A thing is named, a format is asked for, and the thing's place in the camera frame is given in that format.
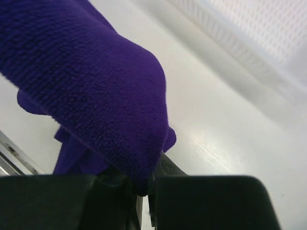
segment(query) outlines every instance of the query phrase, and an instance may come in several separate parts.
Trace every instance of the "white plastic bin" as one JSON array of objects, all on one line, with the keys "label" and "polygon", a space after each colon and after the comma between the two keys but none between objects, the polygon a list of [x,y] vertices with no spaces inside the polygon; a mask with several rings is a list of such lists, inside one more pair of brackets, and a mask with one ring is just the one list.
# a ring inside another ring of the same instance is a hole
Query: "white plastic bin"
[{"label": "white plastic bin", "polygon": [[258,80],[307,99],[307,0],[169,0]]}]

